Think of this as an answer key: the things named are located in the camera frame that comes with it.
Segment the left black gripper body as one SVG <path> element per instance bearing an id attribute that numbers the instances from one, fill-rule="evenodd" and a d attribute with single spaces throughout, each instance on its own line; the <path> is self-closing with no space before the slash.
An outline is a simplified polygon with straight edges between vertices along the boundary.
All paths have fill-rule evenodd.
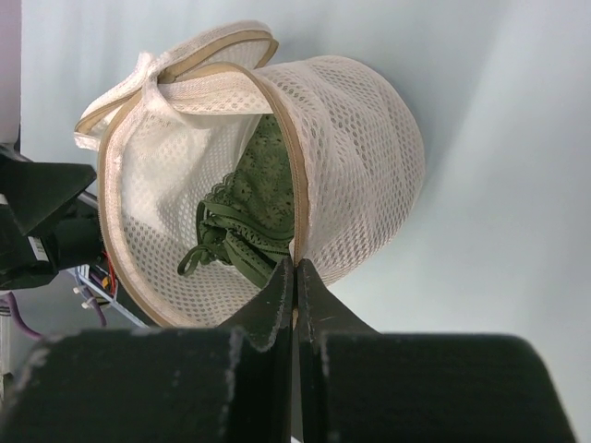
<path id="1" fill-rule="evenodd" d="M 103 239 L 96 209 L 75 203 L 44 235 L 22 235 L 1 206 L 1 289 L 15 291 L 49 284 L 62 270 L 103 262 Z"/>

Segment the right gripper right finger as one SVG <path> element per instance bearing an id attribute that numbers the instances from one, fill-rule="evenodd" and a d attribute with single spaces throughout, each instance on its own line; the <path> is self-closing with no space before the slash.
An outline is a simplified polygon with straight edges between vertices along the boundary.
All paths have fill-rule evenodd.
<path id="1" fill-rule="evenodd" d="M 295 270 L 306 442 L 572 442 L 536 349 L 507 334 L 379 333 Z"/>

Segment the round beige mesh laundry bag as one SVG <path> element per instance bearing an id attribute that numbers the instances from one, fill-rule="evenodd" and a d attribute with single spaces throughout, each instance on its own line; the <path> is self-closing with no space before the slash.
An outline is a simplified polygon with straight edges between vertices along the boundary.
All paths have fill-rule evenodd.
<path id="1" fill-rule="evenodd" d="M 295 186 L 294 259 L 332 284 L 389 243 L 419 194 L 422 138 L 392 85 L 346 57 L 275 65 L 269 28 L 238 21 L 171 50 L 89 105 L 76 144 L 98 154 L 103 242 L 132 300 L 163 327 L 215 327 L 255 294 L 236 270 L 175 271 L 197 204 L 232 172 L 264 114 L 277 117 Z"/>

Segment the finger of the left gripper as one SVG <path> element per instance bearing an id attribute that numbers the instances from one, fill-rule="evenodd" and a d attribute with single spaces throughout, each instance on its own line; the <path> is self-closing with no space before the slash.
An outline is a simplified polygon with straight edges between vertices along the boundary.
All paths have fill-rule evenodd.
<path id="1" fill-rule="evenodd" d="M 1 151 L 1 195 L 23 235 L 51 232 L 95 179 L 88 164 L 32 162 L 12 150 Z"/>

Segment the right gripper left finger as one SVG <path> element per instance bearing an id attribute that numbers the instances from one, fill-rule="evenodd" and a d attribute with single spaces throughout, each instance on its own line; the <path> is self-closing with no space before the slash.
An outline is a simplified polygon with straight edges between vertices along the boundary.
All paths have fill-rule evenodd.
<path id="1" fill-rule="evenodd" d="M 5 442 L 287 442 L 294 267 L 222 325 L 90 329 L 37 344 L 1 411 Z"/>

